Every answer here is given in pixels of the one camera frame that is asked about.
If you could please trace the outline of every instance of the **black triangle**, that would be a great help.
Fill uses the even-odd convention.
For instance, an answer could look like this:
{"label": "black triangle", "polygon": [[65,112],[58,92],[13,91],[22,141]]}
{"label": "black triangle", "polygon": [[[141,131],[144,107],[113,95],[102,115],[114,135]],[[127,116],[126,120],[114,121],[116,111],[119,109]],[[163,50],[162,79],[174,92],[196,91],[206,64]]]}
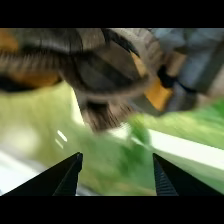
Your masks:
{"label": "black triangle", "polygon": [[75,196],[81,153],[76,153],[2,196]]}
{"label": "black triangle", "polygon": [[222,194],[192,175],[153,154],[158,196],[221,196]]}

